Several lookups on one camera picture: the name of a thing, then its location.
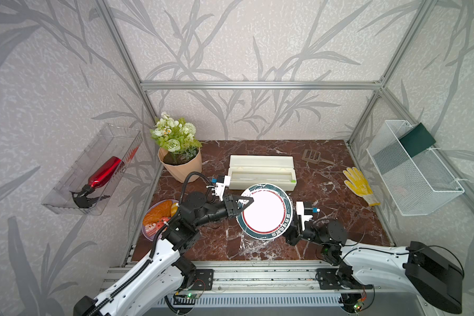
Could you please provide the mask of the yellow work glove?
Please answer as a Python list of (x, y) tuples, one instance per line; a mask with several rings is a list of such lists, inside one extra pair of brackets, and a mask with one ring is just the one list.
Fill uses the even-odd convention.
[(375, 197), (367, 179), (363, 173), (356, 167), (348, 167), (343, 171), (346, 180), (345, 185), (356, 195), (362, 197), (369, 206), (380, 205), (380, 202)]

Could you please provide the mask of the white green artificial flowers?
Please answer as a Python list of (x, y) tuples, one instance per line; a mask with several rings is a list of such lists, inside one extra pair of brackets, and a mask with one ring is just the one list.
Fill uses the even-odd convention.
[(199, 154), (201, 143), (196, 139), (196, 127), (185, 118), (172, 118), (166, 112), (150, 130), (151, 138), (167, 151), (163, 161), (168, 165), (183, 165)]

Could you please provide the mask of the red spray bottle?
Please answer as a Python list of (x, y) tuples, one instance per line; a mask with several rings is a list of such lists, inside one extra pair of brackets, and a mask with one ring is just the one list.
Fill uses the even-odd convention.
[(90, 197), (97, 189), (108, 185), (118, 174), (124, 174), (128, 163), (134, 158), (139, 146), (136, 146), (123, 159), (116, 156), (110, 157), (102, 166), (89, 176), (87, 183), (79, 192), (71, 192), (72, 199), (81, 209), (94, 207), (99, 201), (110, 198), (110, 195)]

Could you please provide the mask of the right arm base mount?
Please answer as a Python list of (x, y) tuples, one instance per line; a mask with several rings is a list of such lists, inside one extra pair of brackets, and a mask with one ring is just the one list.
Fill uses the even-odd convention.
[(320, 268), (315, 279), (321, 290), (371, 290), (370, 284), (358, 282), (351, 273), (339, 268)]

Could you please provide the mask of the beige flower pot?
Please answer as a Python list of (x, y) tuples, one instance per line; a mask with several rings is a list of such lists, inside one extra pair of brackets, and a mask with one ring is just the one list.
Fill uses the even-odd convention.
[(168, 151), (163, 148), (159, 148), (158, 158), (163, 164), (163, 167), (167, 169), (170, 175), (179, 182), (184, 182), (185, 178), (190, 172), (202, 172), (202, 156), (201, 151), (199, 151), (195, 158), (189, 162), (181, 165), (170, 165), (167, 164), (166, 156)]

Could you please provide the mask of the aluminium front rail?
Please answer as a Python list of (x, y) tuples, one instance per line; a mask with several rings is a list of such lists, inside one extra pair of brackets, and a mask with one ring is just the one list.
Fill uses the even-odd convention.
[[(339, 268), (320, 260), (195, 261), (197, 269), (213, 269), (213, 288), (208, 294), (244, 293), (353, 293), (361, 290), (321, 290), (315, 279), (320, 268)], [(403, 272), (379, 272), (376, 267), (353, 267), (358, 282), (375, 292), (419, 292)]]

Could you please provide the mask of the clear plastic wall bin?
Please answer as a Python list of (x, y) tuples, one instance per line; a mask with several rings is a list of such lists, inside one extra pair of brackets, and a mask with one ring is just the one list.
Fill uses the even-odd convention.
[[(136, 146), (140, 148), (142, 141), (143, 136), (139, 130), (104, 124), (70, 169), (42, 200), (42, 205), (58, 215), (101, 215), (110, 198), (99, 201), (92, 208), (81, 209), (73, 201), (71, 192), (81, 191), (89, 176), (110, 157), (116, 156), (123, 159)], [(108, 185), (97, 189), (90, 197), (112, 196), (123, 175), (118, 174)]]

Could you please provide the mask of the brown slotted spatula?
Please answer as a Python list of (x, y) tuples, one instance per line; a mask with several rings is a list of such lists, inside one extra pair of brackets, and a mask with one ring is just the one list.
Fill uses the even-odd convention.
[(302, 155), (302, 160), (308, 163), (315, 163), (315, 164), (326, 163), (329, 165), (335, 165), (335, 162), (322, 158), (320, 151), (311, 150), (311, 149), (304, 150), (304, 153)]

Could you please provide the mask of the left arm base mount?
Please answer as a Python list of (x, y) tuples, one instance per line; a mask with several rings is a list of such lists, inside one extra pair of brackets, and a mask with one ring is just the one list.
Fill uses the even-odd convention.
[(184, 278), (181, 290), (207, 291), (213, 288), (214, 270), (196, 269)]

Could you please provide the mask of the cream plastic wrap dispenser box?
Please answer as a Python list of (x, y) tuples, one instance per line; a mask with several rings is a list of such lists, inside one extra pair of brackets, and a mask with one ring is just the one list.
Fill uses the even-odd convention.
[(297, 184), (292, 156), (231, 155), (228, 175), (231, 190), (267, 183), (291, 192)]

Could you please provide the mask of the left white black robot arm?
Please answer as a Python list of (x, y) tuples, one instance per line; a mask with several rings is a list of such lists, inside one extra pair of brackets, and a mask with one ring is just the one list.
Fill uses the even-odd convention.
[(157, 231), (151, 250), (97, 297), (80, 299), (74, 315), (144, 315), (167, 295), (194, 284), (196, 266), (183, 255), (200, 238), (200, 227), (238, 217), (254, 202), (248, 190), (241, 196), (226, 194), (229, 176), (202, 179), (213, 201), (203, 192), (181, 193), (175, 215)]

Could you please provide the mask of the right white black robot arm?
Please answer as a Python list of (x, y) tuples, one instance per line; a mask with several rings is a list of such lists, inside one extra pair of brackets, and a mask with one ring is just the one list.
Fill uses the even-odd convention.
[(463, 269), (433, 246), (411, 242), (407, 247), (386, 248), (356, 243), (338, 221), (316, 225), (300, 219), (295, 216), (283, 236), (291, 246), (301, 240), (321, 246), (321, 259), (330, 267), (316, 271), (320, 289), (365, 291), (383, 287), (421, 296), (447, 313), (462, 313)]

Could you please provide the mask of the dark green card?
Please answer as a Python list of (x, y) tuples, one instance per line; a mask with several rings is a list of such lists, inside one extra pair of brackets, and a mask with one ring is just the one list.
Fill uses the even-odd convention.
[(435, 145), (437, 141), (426, 127), (422, 123), (419, 123), (413, 129), (401, 136), (399, 142), (410, 157), (415, 157)]

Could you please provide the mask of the purple plate of toy food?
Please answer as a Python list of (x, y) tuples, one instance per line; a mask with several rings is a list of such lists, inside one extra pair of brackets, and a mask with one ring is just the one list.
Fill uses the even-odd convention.
[(154, 204), (142, 219), (142, 234), (150, 241), (164, 224), (173, 217), (179, 207), (177, 200), (163, 200)]

